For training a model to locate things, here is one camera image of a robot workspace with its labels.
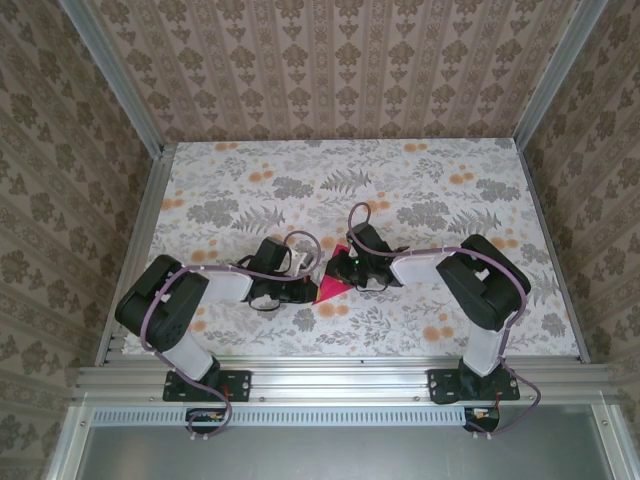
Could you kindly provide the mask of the aluminium corner post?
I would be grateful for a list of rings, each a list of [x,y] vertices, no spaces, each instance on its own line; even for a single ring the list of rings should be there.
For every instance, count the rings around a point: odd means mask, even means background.
[[[549,110],[553,99],[606,7],[607,1],[580,0],[515,129],[513,139],[520,152],[524,151]]]
[[[94,62],[101,70],[151,158],[162,156],[164,141],[145,108],[142,96],[130,79],[125,62],[107,38],[86,0],[60,0]]]

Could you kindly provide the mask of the magenta cloth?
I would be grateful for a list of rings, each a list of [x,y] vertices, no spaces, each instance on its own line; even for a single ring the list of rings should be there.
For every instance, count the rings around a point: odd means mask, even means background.
[[[318,288],[316,300],[313,305],[327,301],[352,289],[352,286],[340,280],[336,273],[336,265],[342,253],[349,253],[349,248],[344,245],[337,245],[330,260],[327,262],[324,276]]]

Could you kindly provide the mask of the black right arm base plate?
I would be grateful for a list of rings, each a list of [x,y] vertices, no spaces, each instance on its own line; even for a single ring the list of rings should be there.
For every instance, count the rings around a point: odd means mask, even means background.
[[[502,367],[484,377],[458,368],[430,369],[426,376],[430,399],[438,405],[520,399],[517,380]]]

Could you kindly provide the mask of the aluminium side rail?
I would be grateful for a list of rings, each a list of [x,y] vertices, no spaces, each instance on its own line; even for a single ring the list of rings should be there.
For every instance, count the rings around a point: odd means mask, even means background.
[[[165,145],[159,157],[152,163],[124,263],[114,291],[113,301],[97,350],[95,359],[96,367],[102,367],[106,363],[109,344],[113,335],[119,330],[119,324],[115,320],[117,304],[145,268],[152,243],[153,232],[170,179],[177,146],[177,143]]]
[[[571,324],[572,327],[572,332],[573,332],[573,336],[579,351],[579,354],[577,356],[577,358],[580,360],[581,363],[583,364],[590,364],[592,362],[591,356],[589,354],[585,339],[584,339],[584,335],[582,333],[582,329],[581,329],[581,325],[580,322],[578,320],[578,317],[576,315],[576,311],[571,299],[571,295],[569,292],[569,288],[567,286],[567,283],[565,281],[565,277],[562,271],[562,267],[561,264],[559,262],[554,244],[553,244],[553,240],[551,237],[551,234],[549,232],[549,228],[544,216],[544,211],[541,205],[541,202],[539,200],[539,197],[537,195],[536,189],[535,189],[535,185],[532,179],[532,175],[530,173],[528,164],[526,162],[525,156],[523,151],[519,148],[516,147],[516,151],[520,160],[520,164],[521,164],[521,168],[523,170],[523,174],[525,176],[526,179],[526,183],[527,183],[527,187],[529,189],[529,192],[531,194],[532,197],[532,202],[534,204],[535,210],[536,210],[536,215],[537,215],[537,219],[538,219],[538,223],[540,224],[540,228],[543,234],[543,237],[545,239],[545,244],[550,256],[550,261],[553,265],[553,269],[556,275],[556,279],[559,285],[559,289],[562,295],[562,299],[564,302],[564,306],[566,309],[566,313],[569,319],[569,322]]]

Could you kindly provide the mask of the floral table cover sheet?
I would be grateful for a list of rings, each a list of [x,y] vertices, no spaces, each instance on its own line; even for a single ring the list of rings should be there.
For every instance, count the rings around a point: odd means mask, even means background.
[[[553,265],[510,139],[182,143],[149,254],[225,264],[266,237],[328,258],[369,220],[392,248],[487,238],[531,283],[510,356],[577,356]],[[470,322],[441,285],[372,285],[258,312],[204,299],[190,326],[235,356],[460,356]]]

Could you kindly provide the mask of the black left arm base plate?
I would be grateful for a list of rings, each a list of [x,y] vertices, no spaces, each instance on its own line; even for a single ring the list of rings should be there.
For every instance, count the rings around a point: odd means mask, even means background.
[[[220,370],[206,374],[200,382],[224,395],[230,402],[248,402],[251,391],[252,372],[248,370]],[[165,402],[216,402],[218,398],[210,392],[187,383],[175,372],[168,372],[162,399]]]

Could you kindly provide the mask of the grey metal panel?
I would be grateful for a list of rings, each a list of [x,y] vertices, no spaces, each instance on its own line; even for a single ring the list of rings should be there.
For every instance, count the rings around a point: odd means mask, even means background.
[[[453,426],[185,428],[99,423],[73,407],[45,480],[640,480],[616,406],[542,406],[513,430]]]

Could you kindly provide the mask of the aluminium frame cross rail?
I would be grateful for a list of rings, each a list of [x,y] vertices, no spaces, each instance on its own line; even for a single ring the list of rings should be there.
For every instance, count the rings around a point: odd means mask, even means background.
[[[454,368],[455,357],[223,357],[223,368],[252,373],[249,402],[278,406],[428,405],[427,373]],[[542,394],[544,405],[612,403],[617,389],[605,366],[573,357],[515,357],[520,404]],[[167,367],[149,355],[114,354],[83,368],[71,401],[91,406],[157,406]]]

